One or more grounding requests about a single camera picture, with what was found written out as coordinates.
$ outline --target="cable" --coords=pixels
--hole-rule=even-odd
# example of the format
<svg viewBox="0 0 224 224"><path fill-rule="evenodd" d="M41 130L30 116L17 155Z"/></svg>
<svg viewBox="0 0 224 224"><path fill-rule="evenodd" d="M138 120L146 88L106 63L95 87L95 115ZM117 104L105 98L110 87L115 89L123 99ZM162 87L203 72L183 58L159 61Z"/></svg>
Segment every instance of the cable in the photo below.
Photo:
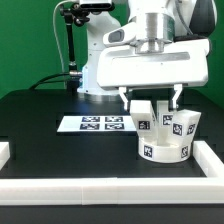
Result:
<svg viewBox="0 0 224 224"><path fill-rule="evenodd" d="M183 16L182 16L181 11L180 11L179 0L175 0L175 5L176 5L176 9L177 9L177 14L178 14L178 16L179 16L179 18L180 18L181 23L183 24L184 28L187 30L187 33L188 33L189 35L193 35L191 29L187 26L187 24L186 24L185 21L184 21L184 18L183 18Z"/></svg>
<svg viewBox="0 0 224 224"><path fill-rule="evenodd" d="M54 29L54 36L55 36L55 39L56 39L57 48L58 48L58 53L59 53L59 56L60 56L62 72L65 72L65 63L64 63L64 59L63 59L63 55L62 55L62 50L61 50L61 45L60 45L60 42L59 42L58 33L57 33L57 28L56 28L56 13L57 13L57 10L58 10L58 8L60 7L61 4L70 3L70 2L78 3L79 1L78 1L78 0L67 0L67 1L59 2L59 3L55 6L55 8L54 8L54 13L53 13L53 29Z"/></svg>
<svg viewBox="0 0 224 224"><path fill-rule="evenodd" d="M50 76L47 76L41 80L39 80L37 83L35 83L34 85L32 85L29 90L35 90L35 88L41 84L45 84L45 83L53 83L53 82L58 82L58 81L51 81L51 82L46 82L47 80L49 79L53 79L53 78L57 78L57 77L61 77L61 76L67 76L69 75L68 73L60 73L60 74L55 74L55 75L50 75Z"/></svg>

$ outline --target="black table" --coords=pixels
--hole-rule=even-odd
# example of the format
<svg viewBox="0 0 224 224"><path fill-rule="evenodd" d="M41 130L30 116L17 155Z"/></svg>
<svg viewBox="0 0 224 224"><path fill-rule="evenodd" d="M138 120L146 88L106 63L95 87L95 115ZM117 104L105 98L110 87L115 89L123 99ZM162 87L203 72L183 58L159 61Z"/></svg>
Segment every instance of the black table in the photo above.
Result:
<svg viewBox="0 0 224 224"><path fill-rule="evenodd" d="M136 91L133 99L167 100L168 90ZM224 160L223 110L194 90L180 99L201 111L196 140ZM0 178L204 177L193 157L160 164L138 156L135 132L57 133L64 115L127 115L121 102L96 103L64 90L20 90L0 100L0 141L11 157ZM223 223L224 205L0 207L1 223Z"/></svg>

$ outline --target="white border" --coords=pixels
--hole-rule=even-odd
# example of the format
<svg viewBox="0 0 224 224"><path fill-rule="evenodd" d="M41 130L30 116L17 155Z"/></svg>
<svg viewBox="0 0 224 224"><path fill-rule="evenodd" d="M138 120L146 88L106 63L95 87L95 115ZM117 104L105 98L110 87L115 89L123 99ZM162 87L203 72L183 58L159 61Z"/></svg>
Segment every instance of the white border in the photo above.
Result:
<svg viewBox="0 0 224 224"><path fill-rule="evenodd" d="M0 205L224 203L224 165L204 141L193 155L207 178L2 179Z"/></svg>

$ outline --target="green background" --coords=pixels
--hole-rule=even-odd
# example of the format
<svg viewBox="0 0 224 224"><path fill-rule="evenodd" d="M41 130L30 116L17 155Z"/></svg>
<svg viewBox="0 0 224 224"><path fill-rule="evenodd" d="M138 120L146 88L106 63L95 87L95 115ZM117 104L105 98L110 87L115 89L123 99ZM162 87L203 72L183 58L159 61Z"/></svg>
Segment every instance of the green background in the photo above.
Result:
<svg viewBox="0 0 224 224"><path fill-rule="evenodd" d="M13 90L28 89L41 78L61 72L52 27L53 10L58 2L0 1L0 97ZM216 6L218 23L210 36L213 51L208 57L209 82L197 89L224 108L224 1L216 0ZM113 16L124 25L125 6L117 7ZM66 31L60 15L57 16L57 29L67 61ZM85 29L75 28L74 34L77 63L82 67L87 60ZM63 88L63 84L45 85L44 88Z"/></svg>

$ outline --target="white robot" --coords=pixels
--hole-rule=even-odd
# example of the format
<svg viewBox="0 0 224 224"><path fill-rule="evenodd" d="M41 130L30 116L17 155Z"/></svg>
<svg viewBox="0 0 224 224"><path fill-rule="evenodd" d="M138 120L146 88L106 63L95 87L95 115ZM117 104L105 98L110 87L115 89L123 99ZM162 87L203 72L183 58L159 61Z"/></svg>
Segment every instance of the white robot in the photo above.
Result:
<svg viewBox="0 0 224 224"><path fill-rule="evenodd" d="M74 23L88 22L88 62L78 92L98 99L119 93L143 158L165 163L189 158L200 113L177 112L177 100L184 86L208 81L208 36L217 22L214 0L129 0L129 23L123 27L105 12L112 10L111 0L73 2ZM151 88L175 92L169 103L157 103L157 116L150 101L126 98L130 90Z"/></svg>

